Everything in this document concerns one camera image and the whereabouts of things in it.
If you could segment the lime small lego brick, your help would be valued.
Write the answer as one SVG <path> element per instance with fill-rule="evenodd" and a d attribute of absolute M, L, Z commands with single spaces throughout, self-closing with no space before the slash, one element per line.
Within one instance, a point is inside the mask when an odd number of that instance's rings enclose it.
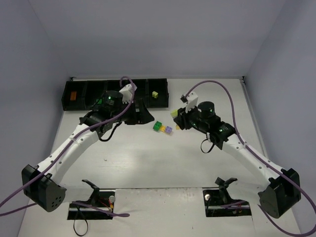
<path fill-rule="evenodd" d="M 152 92 L 152 97 L 153 97 L 154 99 L 157 99 L 157 98 L 158 98 L 158 93 L 157 93 L 156 91 L 153 91 L 153 92 Z"/>

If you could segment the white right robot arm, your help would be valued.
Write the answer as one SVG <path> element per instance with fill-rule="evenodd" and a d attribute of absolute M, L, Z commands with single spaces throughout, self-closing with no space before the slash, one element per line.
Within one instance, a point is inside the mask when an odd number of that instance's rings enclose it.
<path fill-rule="evenodd" d="M 212 143 L 242 164 L 259 181 L 258 187 L 242 184 L 232 178 L 235 184 L 216 180 L 216 184 L 233 198 L 252 199 L 262 210 L 275 219 L 280 218 L 301 200 L 300 177 L 297 171 L 288 170 L 256 153 L 243 141 L 237 129 L 221 120 L 215 113 L 215 105 L 206 101 L 177 110 L 174 122 L 181 130 L 195 129 Z"/>

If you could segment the orange lego brick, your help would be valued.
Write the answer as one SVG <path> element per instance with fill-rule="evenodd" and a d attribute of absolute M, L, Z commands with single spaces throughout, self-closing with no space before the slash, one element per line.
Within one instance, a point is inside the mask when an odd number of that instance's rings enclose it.
<path fill-rule="evenodd" d="M 70 101 L 76 101 L 76 97 L 77 97 L 77 92 L 72 91 L 70 94 Z"/>

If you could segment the lime rounded lego brick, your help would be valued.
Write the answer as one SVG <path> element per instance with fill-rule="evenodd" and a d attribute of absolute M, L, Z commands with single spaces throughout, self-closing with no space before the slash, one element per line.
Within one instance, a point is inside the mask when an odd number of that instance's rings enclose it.
<path fill-rule="evenodd" d="M 171 113 L 172 118 L 175 118 L 178 116 L 178 110 L 173 110 Z"/>

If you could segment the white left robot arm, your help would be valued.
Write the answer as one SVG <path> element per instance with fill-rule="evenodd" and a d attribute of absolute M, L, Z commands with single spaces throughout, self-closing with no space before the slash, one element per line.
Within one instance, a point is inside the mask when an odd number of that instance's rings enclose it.
<path fill-rule="evenodd" d="M 114 131 L 119 123 L 147 124 L 154 117 L 142 99 L 124 102 L 123 91 L 107 91 L 102 105 L 79 119 L 69 138 L 48 158 L 35 167 L 26 165 L 22 172 L 23 192 L 47 212 L 64 203 L 68 190 L 61 181 L 75 161 L 107 131 Z"/>

